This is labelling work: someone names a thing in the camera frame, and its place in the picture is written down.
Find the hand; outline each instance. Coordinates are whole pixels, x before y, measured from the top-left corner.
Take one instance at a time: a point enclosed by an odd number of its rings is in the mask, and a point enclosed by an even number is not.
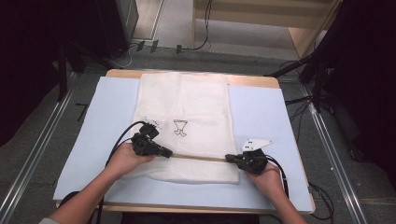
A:
[[[279,193],[285,193],[280,179],[280,170],[277,166],[268,162],[260,175],[245,172],[247,177],[256,184],[257,188],[268,198],[275,197]]]
[[[137,156],[134,154],[131,143],[123,143],[119,146],[114,153],[106,170],[121,178],[123,175],[128,174],[138,165],[154,160],[154,156]]]

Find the white towel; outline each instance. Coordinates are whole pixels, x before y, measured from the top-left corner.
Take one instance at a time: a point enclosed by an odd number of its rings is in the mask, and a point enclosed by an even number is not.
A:
[[[145,74],[140,78],[133,122],[147,121],[153,140],[175,154],[224,159],[236,154],[226,77]],[[140,127],[131,130],[131,136]],[[237,183],[238,169],[220,161],[157,158],[128,176],[177,183]]]

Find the gray floor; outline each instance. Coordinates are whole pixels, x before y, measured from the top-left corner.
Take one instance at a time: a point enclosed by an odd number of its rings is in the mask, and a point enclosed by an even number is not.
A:
[[[126,69],[162,69],[181,71],[210,71],[258,76],[270,74],[279,69],[285,62],[277,59],[217,54],[208,52],[183,51],[176,55],[173,49],[157,49],[150,54],[149,48],[132,51],[132,62]],[[117,63],[127,64],[125,54]],[[9,223],[37,223],[55,209],[52,194],[64,163],[78,136],[82,121],[78,117],[82,111],[76,103],[88,104],[94,94],[96,83],[106,70],[95,63],[90,63],[85,74],[79,75],[77,86],[71,96],[66,110],[57,125],[53,136],[37,165],[20,202],[18,203]],[[292,72],[280,79],[285,100],[303,96],[300,83],[296,81],[296,73]],[[0,200],[4,200],[7,188],[18,175],[35,140],[52,109],[55,107],[57,88],[48,94],[41,105],[26,120],[15,137],[0,147]],[[293,114],[299,105],[290,105],[288,110]],[[386,174],[372,163],[358,163],[350,159],[347,143],[341,134],[336,120],[323,110],[327,128],[336,146],[337,152],[345,165],[347,175],[353,183],[363,211],[369,223],[396,223],[395,191],[389,184]],[[298,120],[292,123],[298,132]],[[334,202],[334,223],[353,223],[345,198],[332,172],[332,166],[324,151],[315,123],[310,113],[304,113],[298,143],[307,178],[314,184],[328,191]],[[324,203],[315,197],[319,216],[327,216]],[[305,216],[309,223],[329,223]],[[261,217],[262,223],[278,223],[273,217]],[[120,214],[105,212],[103,223],[117,223]]]

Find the floor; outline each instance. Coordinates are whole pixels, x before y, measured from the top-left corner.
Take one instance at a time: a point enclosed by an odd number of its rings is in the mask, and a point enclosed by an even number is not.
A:
[[[176,54],[177,44],[190,45],[191,37],[183,35],[190,32],[180,30],[190,29],[187,19],[190,1],[165,0],[163,10],[158,21],[151,19],[152,25],[157,23],[154,32],[146,32],[136,38],[136,41],[147,39],[147,46],[136,52],[131,50],[119,57],[115,62],[126,65],[125,69],[162,69],[181,71],[211,71],[247,75],[267,75],[277,71],[283,63],[297,60],[297,53],[291,44],[290,37],[281,27],[245,27],[240,24],[209,23],[209,41],[211,46],[201,51],[183,51]],[[177,10],[178,20],[172,10]],[[196,44],[202,42],[205,35],[197,32]],[[159,40],[155,53],[150,53],[150,40]],[[90,63],[85,74],[75,74],[75,88],[70,94],[64,111],[56,121],[48,142],[44,145],[41,160],[36,164],[35,171],[29,177],[30,181],[22,186],[23,194],[17,200],[12,214],[7,217],[8,222],[27,223],[38,222],[54,210],[51,200],[56,180],[63,169],[64,163],[78,137],[83,120],[78,120],[82,108],[77,104],[88,104],[91,100],[98,78],[104,76],[106,70],[96,63]],[[306,94],[304,87],[297,80],[295,71],[279,79],[285,100],[302,97]],[[15,183],[25,161],[29,158],[36,139],[51,118],[53,109],[57,106],[57,88],[50,92],[41,105],[25,121],[15,137],[0,147],[0,199],[3,201],[9,193],[9,187]],[[299,105],[288,106],[293,115]],[[334,163],[329,150],[323,145],[323,136],[318,131],[318,117],[315,111],[307,110],[300,118],[292,123],[296,136],[299,135],[298,146],[304,164],[307,178],[313,183],[326,189],[334,203],[334,223],[396,223],[396,193],[389,184],[386,174],[375,164],[370,162],[355,162],[350,158],[347,142],[337,125],[336,119],[330,112],[322,110],[319,115],[324,120],[325,128],[330,134],[335,155],[341,161],[347,181],[358,198],[363,218],[357,221],[353,211],[349,210],[346,193],[343,189],[339,174],[334,171]],[[319,195],[314,194],[317,205],[316,215],[326,217],[328,211]],[[311,216],[304,216],[309,223],[329,223]],[[117,223],[120,215],[106,212],[103,223]],[[271,216],[262,216],[262,223],[278,223]]]

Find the wooden table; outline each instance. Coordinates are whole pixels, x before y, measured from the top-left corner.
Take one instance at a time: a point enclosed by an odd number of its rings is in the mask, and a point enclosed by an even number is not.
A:
[[[208,0],[193,0],[191,43],[195,21],[203,20]],[[313,47],[321,31],[332,24],[342,0],[213,0],[210,20],[289,27],[301,58]]]
[[[164,72],[170,72],[170,71],[158,71],[158,70],[116,70],[116,69],[114,69],[114,70],[108,71],[107,74],[106,74],[106,77],[140,78],[143,74],[148,74],[148,73],[150,73],[150,74],[158,74],[158,73],[164,73]],[[277,80],[275,78],[273,78],[273,77],[249,77],[249,76],[238,76],[238,75],[229,75],[229,74],[214,74],[214,73],[193,73],[193,74],[201,75],[201,76],[227,76],[229,85],[239,85],[239,86],[249,86],[249,87],[265,87],[265,88],[271,88],[271,89],[279,89],[279,84],[278,84]],[[92,109],[93,111],[98,112],[98,108],[96,108],[96,110],[95,110],[93,107],[94,107],[93,104],[91,104],[90,109]],[[296,157],[296,158],[298,158],[298,160],[299,160],[299,161],[297,161],[297,163],[301,162],[301,159],[300,159],[299,156]],[[73,180],[74,180],[73,185],[75,185],[72,188],[74,188],[74,190],[75,190],[75,188],[83,188],[84,183],[76,184],[76,182],[78,182],[78,180],[75,179],[76,171],[70,171],[70,174],[72,174],[72,176],[73,176]],[[59,181],[58,187],[61,185],[61,182],[62,182],[61,179],[62,179],[62,175],[60,177],[60,181]],[[315,205],[314,205],[313,200],[312,200],[312,195],[307,194],[307,197],[309,197],[310,203],[312,203],[312,206],[313,206],[313,210],[315,210]],[[109,202],[105,203],[104,210],[107,210],[107,211],[121,211],[121,212],[237,213],[237,214],[252,214],[252,213],[253,214],[268,214],[268,213],[274,213],[275,212],[274,210],[268,210],[268,208],[267,209],[251,209],[251,208],[249,208],[249,209],[239,209],[239,208],[232,208],[232,207],[223,208],[223,207],[210,207],[210,206],[185,206],[185,205],[180,206],[180,205],[149,204],[149,203],[146,203],[146,204],[139,203],[139,204],[137,204],[137,203],[109,203]]]

